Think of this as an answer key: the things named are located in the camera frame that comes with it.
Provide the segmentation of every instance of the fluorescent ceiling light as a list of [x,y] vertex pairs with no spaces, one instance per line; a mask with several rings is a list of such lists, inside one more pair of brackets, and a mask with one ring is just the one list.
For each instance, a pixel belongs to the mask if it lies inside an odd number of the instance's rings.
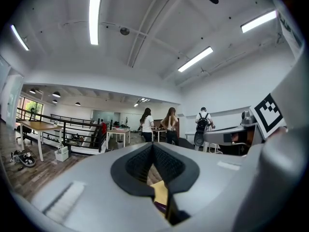
[[249,30],[251,30],[251,29],[253,29],[253,28],[255,28],[255,27],[257,27],[257,26],[259,26],[259,25],[261,25],[261,24],[263,24],[265,22],[267,22],[267,21],[270,21],[270,20],[272,20],[272,19],[274,19],[276,17],[277,17],[277,13],[274,10],[272,12],[269,12],[269,13],[267,13],[265,15],[262,15],[262,16],[256,18],[256,19],[254,19],[251,22],[248,22],[248,23],[242,25],[241,26],[241,30],[242,30],[243,33],[245,33],[245,32],[247,32],[247,31],[249,31]]
[[19,40],[19,42],[22,44],[22,46],[24,47],[24,49],[26,51],[29,51],[29,48],[26,46],[25,42],[22,40],[22,38],[20,37],[19,33],[17,32],[16,28],[14,25],[11,25],[11,29],[13,30],[16,38]]
[[212,52],[213,52],[212,48],[210,46],[207,47],[204,51],[196,55],[193,59],[189,60],[189,62],[186,62],[184,65],[182,65],[178,70],[180,72],[185,71],[186,69],[188,69],[189,67],[194,65],[196,62],[200,61],[202,58],[206,57]]
[[89,3],[89,34],[90,43],[98,45],[98,17],[101,0],[90,0]]

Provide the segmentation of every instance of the backpack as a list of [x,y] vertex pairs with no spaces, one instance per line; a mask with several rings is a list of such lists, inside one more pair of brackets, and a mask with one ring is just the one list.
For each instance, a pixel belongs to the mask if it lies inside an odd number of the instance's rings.
[[208,113],[206,114],[205,118],[202,117],[201,113],[199,113],[199,116],[200,119],[198,120],[197,123],[197,131],[204,132],[205,128],[208,127],[208,121],[207,121]]

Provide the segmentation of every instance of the box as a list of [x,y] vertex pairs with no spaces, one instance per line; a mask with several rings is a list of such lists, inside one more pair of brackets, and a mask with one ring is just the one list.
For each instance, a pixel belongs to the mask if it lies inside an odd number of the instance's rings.
[[69,158],[69,151],[68,150],[66,150],[66,151],[61,150],[61,154],[59,154],[58,150],[56,150],[55,151],[55,156],[56,156],[57,160],[65,161],[66,159]]

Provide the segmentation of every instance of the white ceiling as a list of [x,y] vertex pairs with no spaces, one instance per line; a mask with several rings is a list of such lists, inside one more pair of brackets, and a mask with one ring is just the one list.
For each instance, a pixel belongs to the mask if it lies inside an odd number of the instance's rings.
[[[274,9],[272,0],[102,0],[99,46],[93,46],[88,9],[89,0],[25,0],[9,24],[15,24],[30,51],[11,35],[15,51],[33,68],[51,55],[96,51],[123,62],[124,68],[144,69],[183,87],[198,75],[211,75],[275,44],[281,31],[277,19],[245,34],[240,29]],[[121,27],[130,34],[122,35]],[[177,71],[208,46],[212,54],[183,73]]]
[[[30,93],[30,89],[34,88],[35,90],[39,90],[40,92],[36,92],[36,94]],[[105,101],[111,102],[121,102],[130,105],[134,105],[135,102],[141,97],[131,96],[120,93],[111,93],[103,90],[90,89],[84,87],[70,87],[70,86],[46,86],[46,85],[30,85],[24,84],[22,87],[22,91],[27,93],[28,95],[34,96],[37,99],[42,99],[45,102],[52,102],[52,100],[61,101],[61,98],[66,97],[78,97],[78,96],[86,96],[86,97],[94,97],[98,99],[102,99]],[[52,94],[58,91],[61,95],[61,98],[56,98],[52,96]]]

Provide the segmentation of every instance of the white table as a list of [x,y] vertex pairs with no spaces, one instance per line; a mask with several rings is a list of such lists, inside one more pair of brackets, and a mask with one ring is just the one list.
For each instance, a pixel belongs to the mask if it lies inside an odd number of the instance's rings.
[[160,142],[160,132],[167,132],[167,130],[153,129],[153,141],[154,141],[154,131],[156,131],[158,133],[158,143]]
[[129,130],[130,127],[126,127],[126,128],[121,128],[120,126],[112,126],[112,130],[114,129],[125,129],[125,130]]
[[188,136],[194,136],[195,133],[196,133],[196,131],[187,131],[187,132],[185,133],[185,138],[186,138],[186,140],[188,140]]
[[108,130],[106,132],[106,149],[108,149],[108,138],[109,138],[109,134],[113,135],[113,134],[116,134],[116,142],[117,142],[117,135],[123,135],[124,136],[124,147],[126,146],[126,134],[129,133],[129,144],[130,144],[130,130],[117,130],[117,129],[114,129],[114,130]]
[[20,121],[20,140],[21,140],[21,149],[25,150],[24,146],[24,137],[23,137],[23,126],[30,128],[31,130],[38,132],[38,146],[39,146],[39,154],[40,160],[43,160],[42,146],[41,143],[44,144],[43,132],[44,131],[53,131],[60,130],[59,141],[61,144],[61,135],[62,135],[62,126],[53,126],[41,121]]

